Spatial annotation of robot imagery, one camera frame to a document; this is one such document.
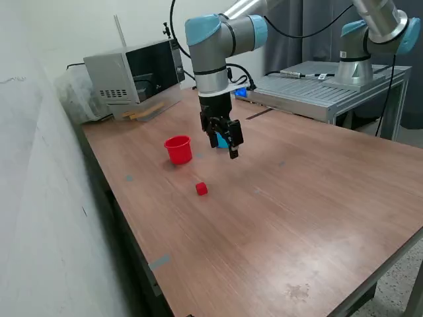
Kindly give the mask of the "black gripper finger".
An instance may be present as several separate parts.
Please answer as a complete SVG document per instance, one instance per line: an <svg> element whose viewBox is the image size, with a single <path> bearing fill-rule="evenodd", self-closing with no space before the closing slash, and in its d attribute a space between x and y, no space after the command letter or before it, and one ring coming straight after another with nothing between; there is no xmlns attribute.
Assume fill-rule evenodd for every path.
<svg viewBox="0 0 423 317"><path fill-rule="evenodd" d="M215 127L219 119L215 116L208 116L205 112L200 112L200 121L202 130L208 135L211 148L216 148L218 146L218 140Z"/></svg>
<svg viewBox="0 0 423 317"><path fill-rule="evenodd" d="M238 147L244 143L241 123L239 120L221 118L216 124L218 148L228 149L231 159L239 156Z"/></svg>

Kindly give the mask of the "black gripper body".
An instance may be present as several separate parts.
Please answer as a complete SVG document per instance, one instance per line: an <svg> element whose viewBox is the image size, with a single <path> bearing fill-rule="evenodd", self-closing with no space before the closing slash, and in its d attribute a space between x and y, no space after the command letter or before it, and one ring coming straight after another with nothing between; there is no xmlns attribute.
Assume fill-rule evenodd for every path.
<svg viewBox="0 0 423 317"><path fill-rule="evenodd" d="M224 118L230 120L232 111L231 94L226 92L211 97L199 97L201 112L207 118Z"/></svg>

